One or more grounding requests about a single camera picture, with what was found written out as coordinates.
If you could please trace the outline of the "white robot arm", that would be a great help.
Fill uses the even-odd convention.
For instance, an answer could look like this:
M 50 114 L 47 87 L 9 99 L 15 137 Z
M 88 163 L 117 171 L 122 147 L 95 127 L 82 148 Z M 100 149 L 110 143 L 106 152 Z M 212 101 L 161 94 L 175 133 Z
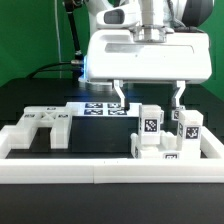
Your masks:
M 171 83 L 172 107 L 188 83 L 212 73 L 208 34 L 198 27 L 211 15 L 215 0 L 85 0 L 91 38 L 83 80 L 112 85 L 125 108 L 125 83 Z

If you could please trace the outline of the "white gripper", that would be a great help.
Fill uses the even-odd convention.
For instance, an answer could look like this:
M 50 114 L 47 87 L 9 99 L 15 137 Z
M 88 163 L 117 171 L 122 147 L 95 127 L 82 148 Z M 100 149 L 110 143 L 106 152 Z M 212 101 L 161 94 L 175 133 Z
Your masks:
M 169 9 L 117 7 L 96 14 L 85 59 L 91 82 L 113 82 L 121 109 L 129 102 L 122 87 L 131 83 L 173 83 L 172 107 L 180 107 L 186 83 L 212 74 L 209 36 L 185 25 Z

